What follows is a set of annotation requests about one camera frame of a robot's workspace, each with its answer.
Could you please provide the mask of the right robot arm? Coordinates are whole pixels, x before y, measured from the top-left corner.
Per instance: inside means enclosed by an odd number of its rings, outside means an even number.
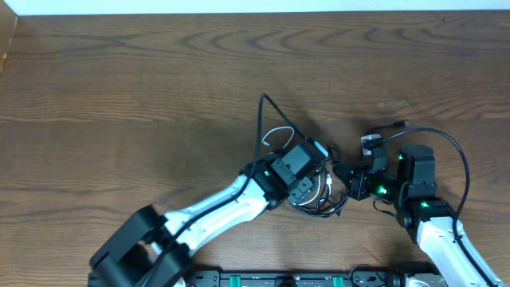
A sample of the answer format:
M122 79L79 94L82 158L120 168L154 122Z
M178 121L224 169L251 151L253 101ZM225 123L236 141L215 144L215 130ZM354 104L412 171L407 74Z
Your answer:
M399 149L398 171L387 172L384 146L371 152L372 163L336 163L332 171L350 198L373 198L394 207L395 218L413 243L430 258L448 286L503 286L469 240L457 212L436 196L435 158L431 147Z

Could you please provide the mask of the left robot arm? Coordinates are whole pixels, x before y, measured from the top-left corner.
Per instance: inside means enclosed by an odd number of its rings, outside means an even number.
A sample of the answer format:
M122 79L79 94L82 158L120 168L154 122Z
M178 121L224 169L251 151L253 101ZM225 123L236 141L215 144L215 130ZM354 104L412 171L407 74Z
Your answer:
M327 151L307 139L243 167L225 189L181 210L137 210L91 257L88 285L184 286L196 251L286 199L301 202L317 183Z

